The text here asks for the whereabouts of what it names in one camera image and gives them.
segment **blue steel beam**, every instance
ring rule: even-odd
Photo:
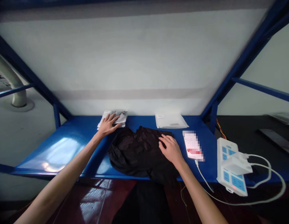
[[[0,173],[9,174],[14,171],[14,167],[0,164]]]
[[[218,109],[218,101],[215,101],[212,105],[211,122],[210,122],[210,131],[213,134],[215,134],[215,128],[216,128],[217,109]]]
[[[280,31],[283,27],[285,27],[287,24],[289,24],[289,12],[281,19],[279,20],[274,26],[272,26],[265,34],[264,36],[266,38],[272,37],[275,33]]]
[[[21,87],[15,88],[15,89],[10,89],[10,90],[6,90],[6,91],[3,91],[3,92],[0,92],[0,98],[4,97],[4,96],[11,95],[11,94],[14,94],[16,92],[23,91],[25,89],[29,89],[31,87],[35,87],[35,84],[31,83],[31,84],[28,84],[28,85],[25,85],[25,86],[21,86]]]
[[[35,89],[51,104],[56,104],[59,112],[66,119],[71,119],[72,114],[65,106],[54,96],[54,94],[45,86],[45,84],[34,74],[34,72],[25,64],[17,53],[0,36],[0,54],[3,56],[29,83],[35,84]]]
[[[103,3],[103,2],[121,2],[121,1],[133,1],[133,0],[54,0],[54,1],[4,0],[4,1],[0,1],[0,11],[21,10],[21,9],[29,9],[29,8],[56,7],[56,6],[69,6],[69,5],[81,5],[81,4]]]
[[[213,103],[217,100],[218,103],[222,101],[222,99],[226,96],[226,94],[230,91],[230,89],[235,84],[231,79],[234,77],[241,77],[241,75],[246,71],[249,65],[253,62],[259,52],[263,49],[263,47],[269,41],[268,38],[264,36],[270,28],[272,28],[275,24],[280,21],[281,15],[284,10],[289,11],[289,0],[277,0],[271,9],[269,10],[267,17],[262,22],[250,42],[247,44],[243,53],[240,55],[239,59],[236,61],[225,80],[222,82],[212,99],[209,101],[208,105],[202,112],[201,119],[205,119],[209,114],[212,108]]]
[[[56,104],[53,104],[53,111],[54,111],[55,126],[57,130],[60,127],[60,116],[59,116],[59,110]]]
[[[289,102],[289,93],[276,90],[267,86],[263,86],[263,85],[260,85],[251,81],[240,79],[240,78],[233,78],[232,81]]]

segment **black garment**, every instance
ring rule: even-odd
[[[126,175],[149,176],[158,183],[175,186],[179,173],[159,149],[158,137],[161,137],[161,134],[173,137],[171,132],[142,126],[136,133],[129,128],[123,128],[113,139],[108,150],[111,165]]]
[[[112,224],[118,223],[172,224],[164,186],[138,181],[113,217]]]

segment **blue shelf edge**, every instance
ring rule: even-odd
[[[97,131],[96,126],[100,119],[101,116],[74,116],[73,119],[61,125],[22,163],[16,166],[12,174],[29,175],[32,177],[56,175],[89,142]],[[184,116],[184,119],[190,128],[167,129],[166,131],[171,131],[175,135],[183,157],[197,179],[202,182],[203,179],[197,170],[194,160],[187,158],[182,136],[183,130],[196,131],[198,140],[206,155],[206,162],[200,163],[200,169],[208,182],[217,182],[217,140],[215,136],[199,116]],[[126,127],[129,127],[135,132],[141,125],[147,128],[157,129],[154,116],[128,116]],[[102,140],[92,155],[87,167],[81,174],[81,177],[148,180],[148,177],[140,178],[124,175],[110,165],[107,150],[119,130],[120,129]]]

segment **pixelated screen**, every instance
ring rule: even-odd
[[[188,158],[205,161],[195,131],[183,131],[183,137]]]

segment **folded clothing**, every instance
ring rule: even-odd
[[[129,176],[148,176],[158,183],[175,186],[179,173],[159,149],[158,137],[162,134],[174,137],[171,132],[142,126],[136,133],[127,127],[123,128],[113,139],[108,150],[111,165]]]
[[[119,118],[113,123],[113,125],[121,124],[120,128],[124,128],[126,126],[126,121],[128,117],[127,110],[105,110],[102,115],[100,123],[98,123],[97,130],[100,129],[103,119],[106,118],[108,114],[110,115],[115,114],[114,115],[115,117],[119,116]]]

